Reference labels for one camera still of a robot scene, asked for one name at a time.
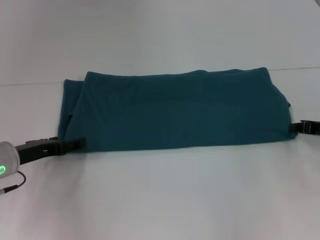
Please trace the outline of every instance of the green led ring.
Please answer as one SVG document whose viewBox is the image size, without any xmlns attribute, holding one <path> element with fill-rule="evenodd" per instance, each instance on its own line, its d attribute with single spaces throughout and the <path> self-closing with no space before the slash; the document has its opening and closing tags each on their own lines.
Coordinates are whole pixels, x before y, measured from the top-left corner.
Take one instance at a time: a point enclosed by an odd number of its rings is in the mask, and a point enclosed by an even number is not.
<svg viewBox="0 0 320 240">
<path fill-rule="evenodd" d="M 0 175 L 4 174 L 6 171 L 6 167 L 5 166 L 0 166 Z"/>
</svg>

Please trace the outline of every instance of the dark green fabric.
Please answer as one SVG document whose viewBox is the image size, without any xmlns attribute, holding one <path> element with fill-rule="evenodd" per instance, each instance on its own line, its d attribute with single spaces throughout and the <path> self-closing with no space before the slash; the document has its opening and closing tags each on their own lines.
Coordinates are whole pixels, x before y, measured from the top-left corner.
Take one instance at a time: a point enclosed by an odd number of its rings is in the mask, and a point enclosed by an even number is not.
<svg viewBox="0 0 320 240">
<path fill-rule="evenodd" d="M 87 152 L 243 145 L 294 139 L 289 103 L 268 70 L 204 70 L 64 82 L 58 138 Z"/>
</svg>

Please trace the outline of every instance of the folded cloth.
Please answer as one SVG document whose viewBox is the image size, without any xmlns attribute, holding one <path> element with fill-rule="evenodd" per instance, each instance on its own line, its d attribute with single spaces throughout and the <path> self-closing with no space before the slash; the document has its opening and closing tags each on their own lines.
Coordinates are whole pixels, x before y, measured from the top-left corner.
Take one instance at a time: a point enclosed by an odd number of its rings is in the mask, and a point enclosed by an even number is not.
<svg viewBox="0 0 320 240">
<path fill-rule="evenodd" d="M 290 104 L 266 68 L 65 80 L 60 140 L 87 152 L 244 145 L 294 139 Z"/>
</svg>

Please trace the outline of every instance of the white surface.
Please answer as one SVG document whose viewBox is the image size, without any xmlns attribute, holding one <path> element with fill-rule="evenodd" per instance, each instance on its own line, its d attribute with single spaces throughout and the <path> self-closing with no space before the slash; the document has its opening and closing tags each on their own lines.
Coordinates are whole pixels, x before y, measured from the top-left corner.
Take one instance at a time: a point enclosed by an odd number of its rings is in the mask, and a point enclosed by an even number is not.
<svg viewBox="0 0 320 240">
<path fill-rule="evenodd" d="M 0 85 L 320 67 L 314 0 L 1 0 Z"/>
<path fill-rule="evenodd" d="M 320 120 L 320 69 L 271 77 L 296 121 Z M 0 141 L 53 136 L 61 97 L 60 83 L 1 86 Z M 26 184 L 0 196 L 1 237 L 318 239 L 319 146 L 320 137 L 300 134 L 278 143 L 45 158 L 21 166 Z M 0 188 L 20 181 L 4 178 Z"/>
</svg>

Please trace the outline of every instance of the cable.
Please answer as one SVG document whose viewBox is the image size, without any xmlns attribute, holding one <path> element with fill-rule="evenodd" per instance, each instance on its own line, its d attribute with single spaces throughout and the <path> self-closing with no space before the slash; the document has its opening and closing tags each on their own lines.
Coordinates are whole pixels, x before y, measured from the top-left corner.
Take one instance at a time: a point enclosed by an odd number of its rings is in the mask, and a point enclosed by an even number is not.
<svg viewBox="0 0 320 240">
<path fill-rule="evenodd" d="M 25 182 L 27 181 L 26 175 L 21 171 L 17 171 L 17 173 L 23 176 L 23 182 L 21 184 L 19 184 L 19 185 L 12 185 L 12 186 L 8 186 L 8 187 L 0 189 L 0 195 L 1 194 L 6 194 L 6 193 L 8 193 L 8 192 L 10 192 L 12 190 L 15 190 L 15 189 L 21 187 L 23 184 L 25 184 Z"/>
</svg>

